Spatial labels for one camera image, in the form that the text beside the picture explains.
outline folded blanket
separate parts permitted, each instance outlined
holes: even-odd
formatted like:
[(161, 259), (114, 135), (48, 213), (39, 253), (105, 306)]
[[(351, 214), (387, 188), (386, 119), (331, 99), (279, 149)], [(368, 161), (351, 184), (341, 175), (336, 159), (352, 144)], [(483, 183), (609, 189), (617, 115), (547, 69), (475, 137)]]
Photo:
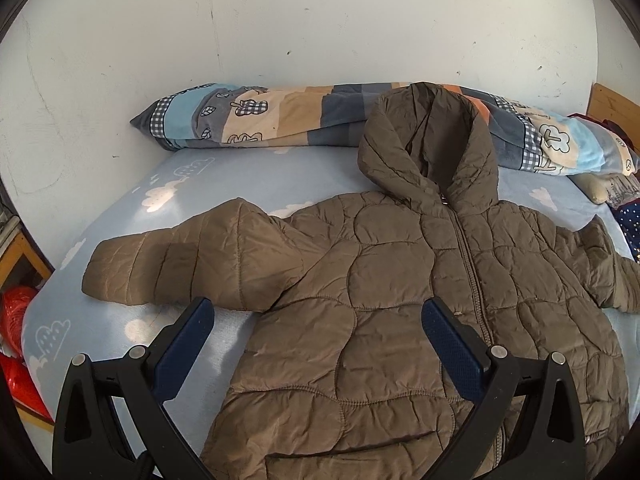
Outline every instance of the folded blanket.
[[(131, 121), (168, 150), (258, 146), (357, 146), (371, 107), (406, 83), (264, 88), (210, 83), (153, 103)], [(498, 164), (549, 174), (635, 173), (638, 156), (615, 133), (504, 97), (444, 85), (486, 121)]]

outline jacket hood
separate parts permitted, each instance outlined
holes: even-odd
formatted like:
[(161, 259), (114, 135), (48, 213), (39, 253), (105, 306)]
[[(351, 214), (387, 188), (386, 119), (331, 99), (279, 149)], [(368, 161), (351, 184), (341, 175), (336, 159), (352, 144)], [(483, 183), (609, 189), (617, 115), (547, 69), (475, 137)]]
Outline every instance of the jacket hood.
[(384, 94), (365, 126), (358, 166), (421, 213), (478, 214), (498, 201), (498, 166), (484, 119), (463, 96), (415, 83)]

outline bed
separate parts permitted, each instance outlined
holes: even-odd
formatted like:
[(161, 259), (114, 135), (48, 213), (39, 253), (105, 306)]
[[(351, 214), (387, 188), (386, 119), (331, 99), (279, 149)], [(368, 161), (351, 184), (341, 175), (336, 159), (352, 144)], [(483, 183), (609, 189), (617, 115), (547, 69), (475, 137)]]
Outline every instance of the bed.
[[(295, 177), (301, 174), (304, 179)], [(360, 174), (354, 148), (305, 146), (174, 153), (79, 237), (27, 310), (22, 346), (49, 411), (55, 414), (66, 369), (74, 355), (84, 352), (92, 360), (120, 357), (135, 344), (148, 344), (180, 312), (172, 306), (103, 303), (82, 294), (82, 274), (101, 240), (173, 226), (237, 196), (284, 218), (336, 194), (368, 189), (375, 186)], [(581, 228), (597, 214), (604, 220), (616, 249), (630, 255), (608, 207), (591, 203), (565, 176), (500, 168), (498, 193), (501, 199), (540, 210), (557, 224), (572, 229)], [(180, 394), (166, 404), (174, 423), (196, 452), (200, 452), (222, 404), (254, 316), (218, 309), (216, 325)], [(630, 420), (634, 420), (640, 411), (640, 316), (613, 309), (607, 316), (625, 356)], [(142, 441), (124, 403), (117, 403), (116, 408), (134, 452), (142, 451)]]

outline red fabric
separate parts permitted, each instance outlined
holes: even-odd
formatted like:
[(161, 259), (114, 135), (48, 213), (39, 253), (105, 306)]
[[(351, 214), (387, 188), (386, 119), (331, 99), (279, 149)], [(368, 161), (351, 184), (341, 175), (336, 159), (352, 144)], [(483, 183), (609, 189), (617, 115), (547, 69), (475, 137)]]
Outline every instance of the red fabric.
[(39, 414), (45, 420), (53, 423), (44, 402), (42, 402), (36, 390), (35, 384), (33, 384), (31, 380), (27, 367), (18, 361), (18, 359), (7, 357), (4, 354), (0, 354), (0, 366), (6, 377), (6, 382), (9, 385), (11, 396), (32, 412)]
[(0, 312), (0, 335), (9, 343), (11, 349), (22, 357), (22, 320), (31, 300), (38, 293), (30, 286), (18, 285), (2, 295)]

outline quilted jacket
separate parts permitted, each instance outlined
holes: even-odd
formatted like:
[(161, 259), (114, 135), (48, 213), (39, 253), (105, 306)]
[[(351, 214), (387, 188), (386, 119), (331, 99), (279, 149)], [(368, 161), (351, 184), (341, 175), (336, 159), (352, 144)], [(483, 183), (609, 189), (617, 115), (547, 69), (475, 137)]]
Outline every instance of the quilted jacket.
[[(628, 431), (625, 366), (601, 308), (640, 312), (637, 264), (599, 218), (571, 232), (499, 201), (486, 123), (439, 86), (383, 96), (358, 163), (380, 192), (286, 220), (238, 198), (106, 240), (82, 290), (263, 313), (202, 451), (218, 479), (421, 478), (472, 407), (422, 332), (431, 296), (487, 344), (566, 356), (593, 477)], [(521, 405), (479, 473), (500, 460)]]

